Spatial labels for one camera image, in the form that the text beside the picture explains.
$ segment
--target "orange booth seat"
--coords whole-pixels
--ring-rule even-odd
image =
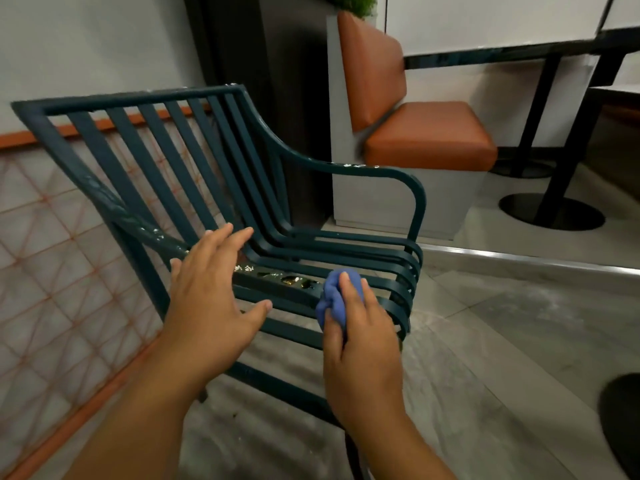
[[[421,235],[452,239],[496,161],[491,136],[466,102],[403,104],[404,57],[394,38],[345,11],[327,28],[332,160],[409,169],[427,193]],[[410,195],[390,183],[382,201],[380,183],[371,182],[378,196],[367,198],[367,185],[356,191],[353,182],[334,177],[338,224],[402,232]]]

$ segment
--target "orange backrest cushion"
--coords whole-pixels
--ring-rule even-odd
[[[351,128],[361,131],[406,95],[404,58],[398,40],[346,11],[338,13]]]

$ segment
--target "blue cloth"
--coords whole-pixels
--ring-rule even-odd
[[[340,283],[338,281],[341,273],[347,273],[351,284],[356,288],[360,295],[360,299],[364,301],[364,293],[362,292],[362,283],[360,275],[355,269],[349,267],[334,269],[324,282],[323,293],[320,301],[316,305],[316,318],[320,323],[320,328],[324,330],[324,313],[327,308],[331,309],[331,316],[336,322],[340,323],[343,332],[347,332],[347,314],[344,309],[344,300],[340,294]]]

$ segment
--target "person's left hand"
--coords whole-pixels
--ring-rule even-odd
[[[273,305],[257,303],[240,312],[232,276],[237,254],[251,238],[248,227],[231,234],[233,225],[206,231],[183,262],[171,260],[171,305],[159,348],[184,364],[186,379],[195,387],[226,371],[260,330]]]

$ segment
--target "chair seat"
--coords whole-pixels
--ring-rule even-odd
[[[367,165],[488,171],[498,149],[465,102],[402,104],[364,145]]]

